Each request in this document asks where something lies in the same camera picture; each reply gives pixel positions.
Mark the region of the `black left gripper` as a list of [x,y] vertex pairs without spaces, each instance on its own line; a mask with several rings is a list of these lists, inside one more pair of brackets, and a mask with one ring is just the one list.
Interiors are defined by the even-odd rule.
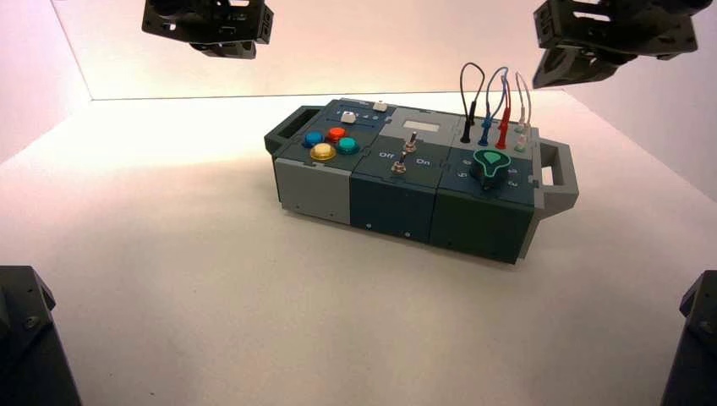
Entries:
[[264,1],[148,0],[141,29],[189,45],[207,57],[254,59],[271,39],[274,13]]

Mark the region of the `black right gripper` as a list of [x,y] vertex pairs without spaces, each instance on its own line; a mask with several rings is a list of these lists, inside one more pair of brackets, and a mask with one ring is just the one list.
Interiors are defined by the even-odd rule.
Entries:
[[533,13],[544,52],[534,89],[609,79],[637,56],[698,49],[692,17],[712,1],[544,1]]

